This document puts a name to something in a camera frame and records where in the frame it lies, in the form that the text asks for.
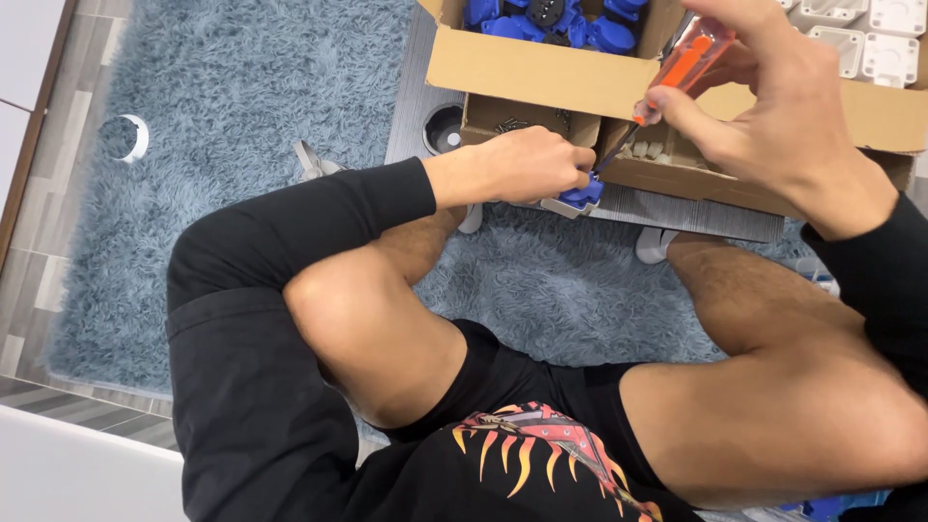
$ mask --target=orange screwdriver handle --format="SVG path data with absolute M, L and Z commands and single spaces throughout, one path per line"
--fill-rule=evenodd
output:
M 697 19 L 674 47 L 670 58 L 661 66 L 648 88 L 670 85 L 687 92 L 734 40 L 735 32 L 722 22 L 712 18 Z M 642 126 L 661 121 L 661 113 L 647 99 L 635 104 L 632 115 L 635 123 Z

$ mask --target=gray table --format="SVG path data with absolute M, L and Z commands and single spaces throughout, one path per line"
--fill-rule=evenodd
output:
M 425 84 L 435 20 L 416 4 L 413 7 L 406 55 L 396 95 L 393 126 L 387 142 L 386 163 L 430 153 L 422 140 L 422 125 L 429 112 L 442 104 L 464 102 L 464 93 Z M 546 212 L 537 205 L 525 205 Z M 591 217 L 714 234 L 747 241 L 775 241 L 783 233 L 783 217 L 719 202 L 695 202 L 655 192 L 607 183 L 599 209 Z

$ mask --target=hand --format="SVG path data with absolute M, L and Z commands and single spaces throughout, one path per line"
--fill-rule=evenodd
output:
M 784 196 L 828 239 L 878 227 L 897 192 L 883 170 L 855 149 L 844 121 L 837 51 L 796 31 L 772 0 L 682 0 L 739 36 L 693 87 L 748 85 L 756 104 L 719 122 L 681 91 L 647 96 L 705 158 L 732 176 Z
M 534 126 L 422 163 L 438 207 L 446 208 L 490 200 L 531 202 L 582 189 L 595 161 L 592 149 Z

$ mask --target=black shorts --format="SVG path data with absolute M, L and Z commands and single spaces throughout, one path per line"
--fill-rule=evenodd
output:
M 415 423 L 396 429 L 378 428 L 390 440 L 422 440 L 477 411 L 491 413 L 535 400 L 585 424 L 635 482 L 666 490 L 641 452 L 619 396 L 619 380 L 640 362 L 587 368 L 556 366 L 503 345 L 482 324 L 451 322 L 467 340 L 467 357 L 458 376 L 438 404 Z

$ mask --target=white ring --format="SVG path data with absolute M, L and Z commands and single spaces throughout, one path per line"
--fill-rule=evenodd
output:
M 135 146 L 132 147 L 132 150 L 124 158 L 119 158 L 120 160 L 126 163 L 132 163 L 135 160 L 142 159 L 142 156 L 145 155 L 145 152 L 148 150 L 148 125 L 142 121 L 141 118 L 135 116 L 134 114 L 120 114 L 121 118 L 129 120 L 135 124 Z

